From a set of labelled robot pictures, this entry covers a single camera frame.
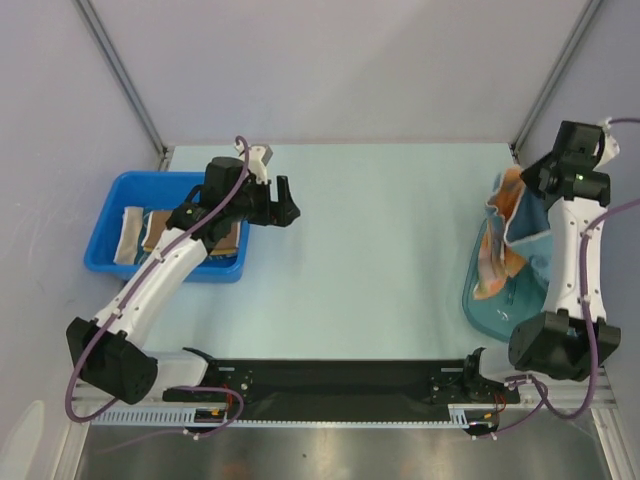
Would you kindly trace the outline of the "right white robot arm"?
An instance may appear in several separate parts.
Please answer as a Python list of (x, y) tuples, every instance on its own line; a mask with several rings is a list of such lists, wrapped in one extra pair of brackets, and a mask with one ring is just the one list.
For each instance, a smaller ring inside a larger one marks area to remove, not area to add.
[(619, 152), (609, 122), (564, 121), (552, 150), (521, 175), (543, 202), (553, 251), (542, 310), (509, 341), (509, 361), (519, 371), (582, 381), (620, 345), (621, 330), (607, 322), (600, 285), (601, 222), (611, 182), (599, 169)]

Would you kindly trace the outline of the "teal beige Doraemon towel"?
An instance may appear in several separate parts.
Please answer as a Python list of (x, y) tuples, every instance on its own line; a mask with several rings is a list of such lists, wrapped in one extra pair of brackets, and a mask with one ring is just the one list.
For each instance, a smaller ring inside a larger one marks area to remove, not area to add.
[[(150, 253), (140, 251), (140, 233), (143, 227), (143, 212), (149, 208), (143, 207), (126, 207), (122, 217), (122, 228), (119, 242), (114, 254), (114, 263), (117, 265), (134, 265), (142, 264)], [(214, 260), (224, 260), (236, 257), (235, 255), (223, 257), (207, 257), (206, 262)]]

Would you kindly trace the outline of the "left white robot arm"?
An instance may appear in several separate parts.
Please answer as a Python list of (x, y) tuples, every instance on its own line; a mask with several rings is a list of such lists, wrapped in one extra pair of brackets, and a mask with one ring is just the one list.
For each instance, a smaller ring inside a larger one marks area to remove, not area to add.
[(300, 216), (285, 176), (263, 178), (266, 167), (250, 153), (243, 160), (216, 157), (168, 220), (159, 242), (136, 274), (93, 319), (74, 319), (66, 338), (78, 380), (134, 405), (151, 391), (182, 389), (199, 400), (214, 397), (219, 374), (206, 358), (184, 350), (163, 358), (143, 345), (164, 304), (204, 262), (236, 221), (287, 227)]

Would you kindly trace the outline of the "yellow white towel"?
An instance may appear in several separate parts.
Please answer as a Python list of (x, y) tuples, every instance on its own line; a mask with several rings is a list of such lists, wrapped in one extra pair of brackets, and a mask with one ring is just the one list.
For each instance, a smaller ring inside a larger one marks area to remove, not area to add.
[[(143, 227), (140, 233), (140, 251), (151, 253), (160, 240), (162, 232), (166, 229), (171, 212), (169, 210), (148, 210), (143, 212)], [(211, 257), (223, 257), (235, 255), (239, 250), (241, 224), (236, 222), (230, 233), (221, 239), (215, 247), (209, 251)]]

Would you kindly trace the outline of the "orange polka dot towel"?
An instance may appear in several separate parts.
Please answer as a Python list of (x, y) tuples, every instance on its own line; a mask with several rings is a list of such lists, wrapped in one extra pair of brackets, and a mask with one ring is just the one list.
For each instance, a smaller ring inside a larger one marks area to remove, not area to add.
[(525, 258), (507, 245), (505, 237), (507, 224), (525, 189), (521, 171), (515, 166), (499, 174), (485, 203), (486, 227), (478, 251), (478, 280), (473, 289), (475, 300), (496, 296), (526, 265)]

